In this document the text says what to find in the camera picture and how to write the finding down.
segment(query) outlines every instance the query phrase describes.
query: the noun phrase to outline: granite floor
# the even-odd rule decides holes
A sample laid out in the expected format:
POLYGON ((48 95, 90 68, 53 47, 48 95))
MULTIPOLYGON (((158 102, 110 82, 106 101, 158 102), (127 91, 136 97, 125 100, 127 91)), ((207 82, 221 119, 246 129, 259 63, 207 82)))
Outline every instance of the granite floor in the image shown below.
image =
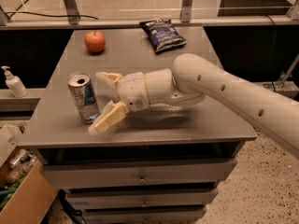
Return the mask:
MULTIPOLYGON (((299 223, 299 160, 258 132, 237 155, 238 165, 196 224, 299 223)), ((56 199, 47 213, 48 224, 71 224, 56 199)), ((190 221, 163 224, 190 224, 190 221)))

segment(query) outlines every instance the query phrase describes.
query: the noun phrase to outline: aluminum can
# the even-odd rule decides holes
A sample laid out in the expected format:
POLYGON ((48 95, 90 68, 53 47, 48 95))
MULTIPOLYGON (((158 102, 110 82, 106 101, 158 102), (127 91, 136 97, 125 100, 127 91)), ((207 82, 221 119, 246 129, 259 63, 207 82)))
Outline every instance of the aluminum can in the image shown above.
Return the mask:
POLYGON ((19 166, 23 161, 28 158, 28 151, 25 149, 20 149, 19 152, 9 161, 9 167, 15 168, 19 166))
POLYGON ((93 123, 100 111, 90 76, 83 72, 73 73, 67 78, 67 85, 82 121, 93 123))

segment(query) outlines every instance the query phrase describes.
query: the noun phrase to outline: pump dispenser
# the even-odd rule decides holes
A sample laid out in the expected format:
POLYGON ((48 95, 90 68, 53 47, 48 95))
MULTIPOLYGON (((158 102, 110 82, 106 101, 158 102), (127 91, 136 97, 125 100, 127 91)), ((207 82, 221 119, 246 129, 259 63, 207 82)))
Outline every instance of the pump dispenser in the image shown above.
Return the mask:
POLYGON ((25 86, 23 85, 23 83, 17 76, 13 76, 11 74, 11 72, 8 70, 8 69, 10 69, 10 67, 9 66, 1 66, 1 68, 5 71, 4 75, 7 78, 7 80, 6 80, 7 86, 12 91, 14 96, 16 96, 18 98, 25 96, 27 94, 28 90, 26 90, 25 86))

